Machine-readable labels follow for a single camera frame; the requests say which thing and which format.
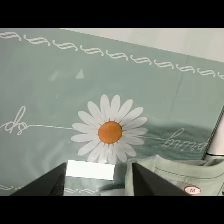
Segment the daisy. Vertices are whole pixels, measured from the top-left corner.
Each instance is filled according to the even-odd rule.
[[[85,123],[75,123],[72,127],[83,134],[71,138],[74,142],[88,142],[79,149],[78,155],[90,152],[87,161],[116,164],[117,158],[121,162],[127,161],[127,155],[135,157],[136,152],[131,145],[143,145],[141,135],[147,132],[140,128],[146,117],[138,116],[143,112],[142,107],[130,111],[133,100],[127,100],[120,107],[120,96],[113,97],[111,104],[106,95],[102,95],[100,109],[91,101],[88,102],[90,114],[79,111],[78,115]]]

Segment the orange flower center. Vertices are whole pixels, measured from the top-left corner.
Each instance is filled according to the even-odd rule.
[[[98,136],[102,142],[113,144],[122,136],[122,127],[117,122],[109,121],[99,128]]]

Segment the white rectangle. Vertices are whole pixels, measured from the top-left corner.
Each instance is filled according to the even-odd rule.
[[[114,166],[111,164],[68,160],[66,176],[113,180]]]

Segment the clothing tag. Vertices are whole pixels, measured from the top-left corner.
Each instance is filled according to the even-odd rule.
[[[68,160],[66,176],[113,180],[115,165]]]
[[[188,186],[185,187],[184,190],[191,195],[196,195],[201,193],[201,189],[195,186]]]

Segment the petal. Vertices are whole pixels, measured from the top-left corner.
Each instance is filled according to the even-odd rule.
[[[104,123],[104,117],[102,115],[102,113],[100,112],[99,108],[97,107],[97,105],[91,101],[88,102],[87,104],[89,112],[91,113],[91,115],[93,116],[93,118],[99,123],[99,124],[103,124]]]
[[[122,135],[124,136],[138,136],[144,135],[148,130],[146,128],[135,128],[123,131]]]
[[[129,129],[133,129],[133,128],[138,128],[138,127],[142,126],[146,121],[147,121],[147,117],[139,117],[139,118],[127,123],[126,125],[124,125],[122,127],[122,129],[125,131],[125,130],[129,130]]]
[[[114,121],[120,109],[120,96],[116,95],[111,101],[110,121]]]
[[[124,142],[131,144],[131,145],[143,145],[144,144],[144,140],[141,138],[137,138],[137,137],[127,137],[127,136],[122,136],[121,140],[123,140]]]
[[[98,129],[93,126],[89,126],[87,124],[82,124],[82,123],[75,123],[72,125],[72,127],[82,133],[86,134],[96,134],[98,133]]]
[[[104,121],[105,122],[109,121],[110,102],[109,102],[107,95],[102,95],[101,100],[100,100],[100,108],[101,108],[101,113],[104,116]]]
[[[123,117],[129,112],[129,110],[131,109],[133,100],[127,100],[121,107],[121,109],[119,110],[119,112],[116,115],[115,121],[116,122],[120,122]]]
[[[100,142],[100,139],[96,139],[84,145],[82,148],[79,149],[78,156],[83,156],[86,153],[92,151],[99,144],[99,142]]]
[[[71,140],[74,142],[89,142],[99,139],[98,135],[93,134],[80,134],[72,136]]]
[[[94,126],[96,128],[100,127],[99,123],[85,111],[79,111],[78,115],[86,124]]]
[[[135,150],[132,148],[132,146],[128,145],[126,142],[119,140],[119,143],[121,144],[122,148],[124,149],[124,152],[127,153],[131,157],[136,156]]]
[[[103,146],[104,146],[104,143],[100,143],[90,154],[89,154],[89,157],[87,159],[88,162],[93,162],[95,161],[98,156],[100,155],[101,153],[101,150],[103,149]]]
[[[105,144],[102,148],[103,149],[101,149],[98,163],[106,163],[107,162],[108,144]]]
[[[114,145],[113,144],[110,144],[108,146],[107,158],[108,158],[108,162],[110,164],[113,164],[113,165],[116,164],[117,154],[116,154],[116,150],[114,150]]]
[[[124,152],[124,149],[122,148],[121,144],[118,142],[117,144],[117,157],[121,162],[126,162],[127,161],[127,156]]]
[[[134,110],[132,110],[129,114],[127,114],[122,121],[120,122],[120,125],[125,125],[130,121],[133,121],[135,118],[137,118],[141,113],[143,112],[143,107],[137,107]]]

